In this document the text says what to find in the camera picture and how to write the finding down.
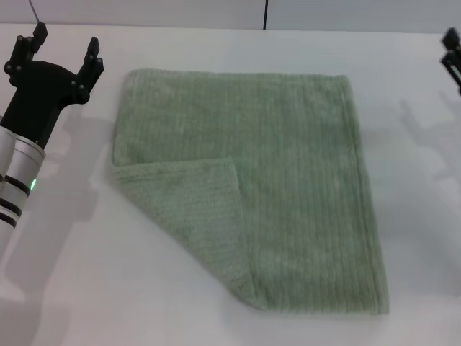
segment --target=white table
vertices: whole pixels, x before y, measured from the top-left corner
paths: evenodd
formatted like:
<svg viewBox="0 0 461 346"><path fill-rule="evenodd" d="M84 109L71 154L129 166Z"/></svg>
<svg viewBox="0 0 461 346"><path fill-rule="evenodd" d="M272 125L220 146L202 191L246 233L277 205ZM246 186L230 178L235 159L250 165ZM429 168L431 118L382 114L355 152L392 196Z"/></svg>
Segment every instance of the white table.
<svg viewBox="0 0 461 346"><path fill-rule="evenodd" d="M32 25L0 25L0 65ZM106 71L61 113L1 258L1 346L458 345L461 98L439 35L50 25L36 59ZM345 74L388 274L387 316L280 316L239 303L111 182L123 81L135 68ZM0 110L14 88L0 76Z"/></svg>

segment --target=gray wall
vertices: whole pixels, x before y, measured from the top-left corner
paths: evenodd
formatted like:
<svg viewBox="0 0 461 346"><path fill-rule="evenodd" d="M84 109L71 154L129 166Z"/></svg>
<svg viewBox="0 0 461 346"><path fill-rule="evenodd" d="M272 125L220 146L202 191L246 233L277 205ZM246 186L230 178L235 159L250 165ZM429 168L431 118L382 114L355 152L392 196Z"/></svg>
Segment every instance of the gray wall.
<svg viewBox="0 0 461 346"><path fill-rule="evenodd" d="M261 29L265 0L33 0L48 23ZM0 0L0 22L33 22L27 0ZM444 32L461 0L269 0L267 28Z"/></svg>

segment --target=green towel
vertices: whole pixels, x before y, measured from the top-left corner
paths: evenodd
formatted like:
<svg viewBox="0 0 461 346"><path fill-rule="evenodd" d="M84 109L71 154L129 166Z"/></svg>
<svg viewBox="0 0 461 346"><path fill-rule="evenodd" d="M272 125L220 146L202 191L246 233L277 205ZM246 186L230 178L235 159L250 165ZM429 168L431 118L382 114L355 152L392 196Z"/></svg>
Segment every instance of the green towel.
<svg viewBox="0 0 461 346"><path fill-rule="evenodd" d="M388 311L346 77L133 71L112 160L122 190L243 302Z"/></svg>

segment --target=white tabletop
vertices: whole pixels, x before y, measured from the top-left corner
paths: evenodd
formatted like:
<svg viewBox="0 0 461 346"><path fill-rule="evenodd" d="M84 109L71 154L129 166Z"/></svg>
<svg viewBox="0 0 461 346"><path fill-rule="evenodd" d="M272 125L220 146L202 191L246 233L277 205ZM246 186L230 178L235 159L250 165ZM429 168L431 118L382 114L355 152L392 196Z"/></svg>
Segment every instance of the white tabletop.
<svg viewBox="0 0 461 346"><path fill-rule="evenodd" d="M32 25L0 25L0 65ZM1 346L457 345L461 97L439 35L49 25L37 60L106 71L61 113L0 260ZM344 74L352 83L390 314L280 316L238 302L112 183L111 140L135 68ZM0 110L14 93L0 76Z"/></svg>

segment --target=towel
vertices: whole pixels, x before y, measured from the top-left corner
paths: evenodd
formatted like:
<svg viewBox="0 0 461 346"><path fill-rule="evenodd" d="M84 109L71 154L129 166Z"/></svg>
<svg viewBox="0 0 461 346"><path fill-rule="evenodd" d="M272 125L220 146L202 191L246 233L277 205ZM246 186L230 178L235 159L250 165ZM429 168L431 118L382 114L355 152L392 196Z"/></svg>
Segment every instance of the towel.
<svg viewBox="0 0 461 346"><path fill-rule="evenodd" d="M388 311L346 77L132 71L112 163L122 191L244 303Z"/></svg>

